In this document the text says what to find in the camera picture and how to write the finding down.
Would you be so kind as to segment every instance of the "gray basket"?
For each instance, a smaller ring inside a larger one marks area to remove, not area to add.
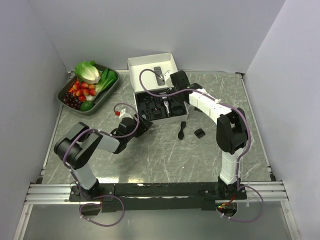
[[[94,66],[102,72],[107,69],[105,66],[101,66],[99,64],[95,64]],[[94,106],[90,110],[88,110],[88,111],[76,110],[72,107],[67,106],[63,102],[66,93],[70,90],[70,88],[72,88],[73,84],[77,81],[77,76],[74,76],[74,78],[71,79],[70,81],[68,81],[66,83],[66,85],[64,85],[64,87],[60,90],[60,92],[58,93],[58,96],[57,96],[58,100],[62,103],[62,105],[65,108],[68,108],[78,114],[82,114],[85,116],[91,116],[104,104],[104,102],[111,96],[111,94],[115,91],[115,89],[117,88],[117,86],[119,84],[119,73],[117,73],[115,70],[113,70],[111,68],[109,68],[109,69],[115,72],[117,78],[111,87],[109,87],[108,89],[106,89],[98,94],[98,96],[93,101]]]

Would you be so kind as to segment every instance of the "gray marble tabletop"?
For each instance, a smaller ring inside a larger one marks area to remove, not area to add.
[[[239,74],[187,72],[191,83],[201,84],[212,96],[245,111],[252,134],[252,147],[240,165],[243,181],[270,181],[267,162]],[[120,74],[116,92],[92,116],[82,116],[62,109],[53,145],[75,123],[110,132],[119,124],[113,107],[116,103],[134,105],[129,74]],[[189,106],[184,139],[178,139],[180,122],[152,127],[133,138],[120,154],[97,149],[89,164],[101,183],[214,182],[221,171],[222,151],[216,142],[216,126],[202,112]],[[198,139],[194,131],[202,128],[206,135]],[[53,152],[49,153],[43,184],[68,184],[72,176]]]

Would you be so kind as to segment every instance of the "white box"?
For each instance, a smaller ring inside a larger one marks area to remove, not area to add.
[[[171,53],[161,53],[155,55],[148,55],[148,56],[140,56],[140,57],[131,57],[128,58],[128,69],[130,75],[130,82],[134,90],[134,102],[135,107],[138,109],[138,102],[137,102],[137,94],[145,92],[142,88],[139,75],[142,70],[144,69],[151,69],[154,70],[155,67],[160,67],[162,74],[167,71],[171,71],[173,73],[177,72],[177,66],[174,60],[174,57]],[[166,90],[168,86],[158,85],[156,75],[151,71],[145,71],[142,74],[142,83],[145,88],[149,91],[160,91]],[[179,115],[179,116],[166,116],[161,119],[152,120],[154,125],[161,125],[161,124],[168,124],[173,122],[181,122],[186,121],[188,118],[188,109],[186,103],[183,103],[185,108],[186,114]]]

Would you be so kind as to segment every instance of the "open box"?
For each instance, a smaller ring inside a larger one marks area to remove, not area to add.
[[[160,75],[167,71],[177,72],[178,69],[171,53],[128,58],[128,69],[134,90],[135,107],[141,117],[152,121],[154,125],[187,120],[189,112],[185,102],[178,103],[165,97],[151,96],[144,91],[139,81],[139,75],[144,69],[154,70]],[[168,89],[165,82],[151,71],[145,71],[141,79],[145,88],[154,94],[165,94]]]

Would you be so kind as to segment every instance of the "white wall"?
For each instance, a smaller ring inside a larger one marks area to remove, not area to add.
[[[68,70],[171,52],[179,69],[245,73],[285,0],[29,0]]]
[[[302,239],[319,239],[320,1],[286,0],[245,75],[275,176]]]
[[[40,174],[67,73],[26,0],[0,7],[0,239],[14,237]]]

